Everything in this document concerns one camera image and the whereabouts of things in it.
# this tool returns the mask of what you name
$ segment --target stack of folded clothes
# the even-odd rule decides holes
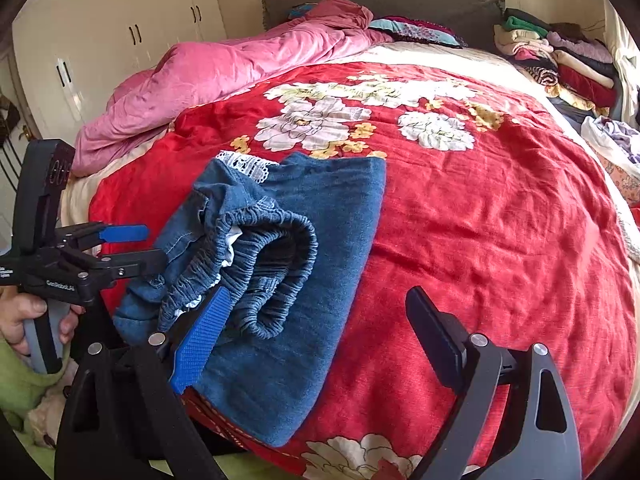
[[[607,47],[584,37],[575,23],[544,23],[507,9],[495,25],[495,45],[531,80],[545,87],[551,102],[570,122],[608,116],[615,106],[618,74]]]

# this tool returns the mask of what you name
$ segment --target human hand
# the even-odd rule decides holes
[[[24,336],[25,319],[36,319],[47,311],[47,303],[33,294],[18,293],[15,286],[2,287],[0,294],[0,336],[18,353],[29,355],[30,349]],[[78,326],[78,316],[84,307],[71,305],[69,313],[60,321],[60,341],[66,344],[73,339]]]

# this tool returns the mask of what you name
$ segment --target purple clothing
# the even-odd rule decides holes
[[[613,63],[613,57],[607,47],[597,41],[593,41],[593,43],[586,41],[574,43],[573,41],[563,40],[557,32],[550,32],[546,35],[546,38],[552,46],[564,46],[574,54],[589,57],[601,63]]]

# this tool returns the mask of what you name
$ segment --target denim fabric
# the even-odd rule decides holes
[[[242,235],[233,245],[233,265],[222,267],[226,235],[233,226]],[[307,218],[279,208],[252,179],[216,159],[154,245],[168,255],[164,274],[132,280],[114,314],[117,329],[130,344],[168,330],[176,311],[218,279],[230,291],[233,305],[218,344],[242,334],[278,335],[311,273],[318,246]]]
[[[269,166],[265,181],[255,184],[283,210],[295,211],[313,224],[318,239],[313,272],[277,337],[243,336],[216,346],[194,387],[225,418],[265,444],[285,444],[318,398],[369,256],[385,179],[385,161],[380,158],[315,160],[293,153]],[[241,228],[234,251],[255,254],[238,245],[245,240]],[[189,261],[193,251],[183,257]],[[234,258],[221,272],[226,286],[234,284],[236,265],[252,262]],[[265,283],[256,290],[248,288],[239,304],[254,312],[254,301],[261,303],[269,290]],[[160,300],[159,295],[156,315]]]

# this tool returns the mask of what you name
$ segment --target pink duvet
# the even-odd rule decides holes
[[[210,103],[293,68],[357,54],[391,41],[368,30],[372,13],[348,0],[323,0],[302,18],[264,34],[222,43],[179,43],[155,70],[128,78],[107,110],[82,127],[72,171],[85,176],[153,137],[185,108]]]

